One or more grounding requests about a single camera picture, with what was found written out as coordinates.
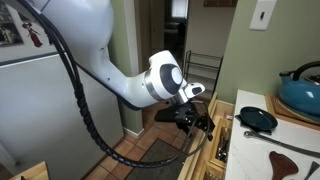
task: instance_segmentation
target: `wooden cutting board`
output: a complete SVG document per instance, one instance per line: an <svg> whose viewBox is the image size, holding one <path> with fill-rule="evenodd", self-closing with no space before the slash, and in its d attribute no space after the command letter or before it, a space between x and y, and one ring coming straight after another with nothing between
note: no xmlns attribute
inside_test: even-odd
<svg viewBox="0 0 320 180"><path fill-rule="evenodd" d="M267 109L277 119L320 131L320 123L294 113L275 96L266 94Z"/></svg>

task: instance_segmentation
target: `pot handle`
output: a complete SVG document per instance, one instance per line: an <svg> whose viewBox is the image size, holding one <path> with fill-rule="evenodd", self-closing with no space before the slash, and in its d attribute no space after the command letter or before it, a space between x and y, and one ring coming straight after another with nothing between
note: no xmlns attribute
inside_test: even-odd
<svg viewBox="0 0 320 180"><path fill-rule="evenodd" d="M301 67L299 67L293 74L293 77L292 77L292 80L293 81L298 81L299 78L300 78L300 75L303 71L309 69L309 68L312 68L312 67L317 67L317 66L320 66L320 61L314 61L314 62L310 62L308 64L305 64Z"/></svg>

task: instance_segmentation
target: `robotic arm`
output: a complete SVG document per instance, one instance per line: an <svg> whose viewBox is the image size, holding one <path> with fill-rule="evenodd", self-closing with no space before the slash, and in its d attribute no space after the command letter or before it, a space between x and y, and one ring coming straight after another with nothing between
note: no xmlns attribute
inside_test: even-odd
<svg viewBox="0 0 320 180"><path fill-rule="evenodd" d="M3 1L25 12L16 1ZM150 57L150 69L146 72L135 77L121 73L110 62L106 49L113 30L113 10L109 0L27 2L56 26L78 66L121 97L130 108L141 109L170 98L176 104L183 104L204 91L204 86L199 83L186 83L169 51Z"/></svg>

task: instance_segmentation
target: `countertop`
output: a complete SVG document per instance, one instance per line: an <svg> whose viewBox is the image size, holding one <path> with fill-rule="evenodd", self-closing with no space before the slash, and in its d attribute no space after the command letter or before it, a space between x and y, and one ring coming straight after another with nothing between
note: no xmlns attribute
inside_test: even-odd
<svg viewBox="0 0 320 180"><path fill-rule="evenodd" d="M267 110L265 96L238 90L234 114L240 114L241 108L245 106ZM281 119L277 120L278 127L272 132L272 136L265 136L290 145L320 152L320 131L282 121ZM243 136L245 131L248 131L248 129L240 127L240 122L234 118L226 180L271 180L273 174L269 160L271 151L286 155L299 168L298 174L287 176L284 180L302 180L308 173L312 161L320 164L320 159L318 158L306 156L259 139L247 139ZM320 168L309 180L319 179Z"/></svg>

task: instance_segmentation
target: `wooden spoon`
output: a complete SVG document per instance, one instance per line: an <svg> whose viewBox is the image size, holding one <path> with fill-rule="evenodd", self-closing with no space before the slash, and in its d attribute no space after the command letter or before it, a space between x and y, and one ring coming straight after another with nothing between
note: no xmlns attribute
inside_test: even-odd
<svg viewBox="0 0 320 180"><path fill-rule="evenodd" d="M282 180L285 176L299 172L298 166L287 156L270 152L269 159L272 165L272 180Z"/></svg>

